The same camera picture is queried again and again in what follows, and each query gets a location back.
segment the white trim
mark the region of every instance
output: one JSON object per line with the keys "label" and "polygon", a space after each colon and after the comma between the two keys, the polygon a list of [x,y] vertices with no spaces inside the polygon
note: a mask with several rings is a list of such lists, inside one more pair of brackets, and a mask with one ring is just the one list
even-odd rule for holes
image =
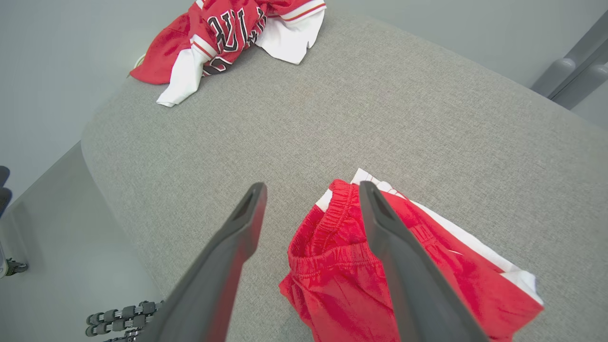
{"label": "white trim", "polygon": [[[353,180],[350,182],[351,184],[361,185],[362,181],[371,181],[380,191],[388,192],[393,195],[397,195],[401,198],[405,198],[401,195],[397,190],[395,190],[389,183],[380,181],[368,172],[357,169],[357,172],[354,174]],[[317,202],[317,206],[323,210],[324,212],[330,205],[331,190],[327,190],[323,197]],[[467,247],[475,251],[477,254],[481,255],[487,261],[490,261],[496,267],[503,270],[504,273],[501,273],[503,277],[512,282],[515,286],[519,287],[522,291],[528,294],[528,296],[532,297],[535,301],[537,301],[540,305],[543,305],[543,301],[541,297],[536,293],[536,277],[528,272],[523,271],[519,267],[515,266],[512,262],[506,260],[504,257],[496,253],[492,248],[484,245],[478,238],[474,237],[470,233],[466,232],[461,227],[453,224],[449,220],[445,219],[441,215],[436,212],[430,210],[429,208],[419,204],[417,202],[411,201],[413,204],[418,206],[427,215],[429,215],[433,220],[439,223],[445,230],[447,230],[450,234],[452,234],[456,239],[464,243]]]}
{"label": "white trim", "polygon": [[[306,4],[303,4],[302,6],[296,8],[295,10],[282,15],[281,18],[283,18],[283,20],[285,20],[285,21],[289,21],[291,18],[295,18],[296,16],[299,16],[302,13],[304,13],[304,12],[310,10],[310,9],[313,9],[313,8],[319,6],[319,5],[325,5],[325,1],[323,1],[323,0],[311,0],[311,1],[308,1]],[[320,11],[325,10],[325,9],[326,9],[326,6],[321,6],[318,9],[316,9],[314,11],[311,11],[310,13],[307,13],[306,15],[303,15],[303,16],[297,18],[297,19],[292,20],[291,22],[299,21],[302,18],[306,18],[306,17],[311,16],[311,15],[313,15],[315,13],[319,13]]]}
{"label": "white trim", "polygon": [[[205,49],[211,55],[211,58],[218,55],[218,52],[213,48],[213,46],[211,46],[211,44],[207,43],[207,41],[202,39],[199,35],[193,35],[192,38],[190,39],[190,43],[198,44],[200,47]],[[196,48],[196,50],[199,51],[198,46],[192,44],[192,47]]]}
{"label": "white trim", "polygon": [[331,197],[333,196],[333,192],[329,189],[323,194],[323,196],[315,203],[323,212],[327,211],[327,208],[330,207]]}

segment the gray metal bar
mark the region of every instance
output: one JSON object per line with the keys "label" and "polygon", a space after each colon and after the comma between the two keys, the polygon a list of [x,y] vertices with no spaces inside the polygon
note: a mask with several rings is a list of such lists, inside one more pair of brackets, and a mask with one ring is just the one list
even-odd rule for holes
{"label": "gray metal bar", "polygon": [[593,65],[578,75],[568,87],[553,98],[553,101],[570,110],[599,88],[606,80],[608,80],[608,67]]}
{"label": "gray metal bar", "polygon": [[576,63],[573,60],[569,58],[558,59],[536,80],[530,89],[548,97],[575,69]]}

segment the floor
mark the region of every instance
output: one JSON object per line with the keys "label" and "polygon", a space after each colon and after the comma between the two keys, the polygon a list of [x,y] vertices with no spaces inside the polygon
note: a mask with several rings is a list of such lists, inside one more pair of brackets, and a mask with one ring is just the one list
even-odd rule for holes
{"label": "floor", "polygon": [[0,279],[0,340],[98,342],[85,336],[95,312],[160,301],[86,168],[78,143],[0,220],[7,255],[25,273]]}

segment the gray upholstered table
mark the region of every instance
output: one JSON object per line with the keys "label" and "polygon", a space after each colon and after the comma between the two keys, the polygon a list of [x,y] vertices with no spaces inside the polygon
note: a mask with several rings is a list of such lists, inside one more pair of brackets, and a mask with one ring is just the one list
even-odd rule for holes
{"label": "gray upholstered table", "polygon": [[293,233],[358,167],[537,275],[516,341],[608,336],[608,135],[453,52],[329,10],[299,66],[246,51],[174,108],[127,79],[82,148],[165,295],[256,181],[268,185],[229,341],[312,341],[278,292]]}

